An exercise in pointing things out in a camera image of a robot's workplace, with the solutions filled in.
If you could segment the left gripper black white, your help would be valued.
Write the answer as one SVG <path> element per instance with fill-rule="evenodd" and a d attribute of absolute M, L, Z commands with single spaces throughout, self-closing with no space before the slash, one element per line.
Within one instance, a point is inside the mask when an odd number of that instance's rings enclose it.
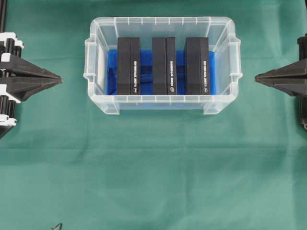
<path fill-rule="evenodd" d="M 59 75 L 40 68 L 21 57 L 24 48 L 15 33 L 0 34 L 0 68 L 16 76 L 42 77 L 46 79 L 1 79 L 0 80 L 0 138 L 17 124 L 16 105 L 32 95 L 62 84 Z"/>

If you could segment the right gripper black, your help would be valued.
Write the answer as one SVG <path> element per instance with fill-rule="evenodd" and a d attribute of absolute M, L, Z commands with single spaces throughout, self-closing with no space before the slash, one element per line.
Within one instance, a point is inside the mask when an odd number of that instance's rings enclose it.
<path fill-rule="evenodd" d="M 278 89 L 290 96 L 304 96 L 299 98 L 299 122 L 304 130 L 307 129 L 307 80 L 298 79 L 307 75 L 307 34 L 298 38 L 299 61 L 279 69 L 258 74 L 256 82 Z"/>

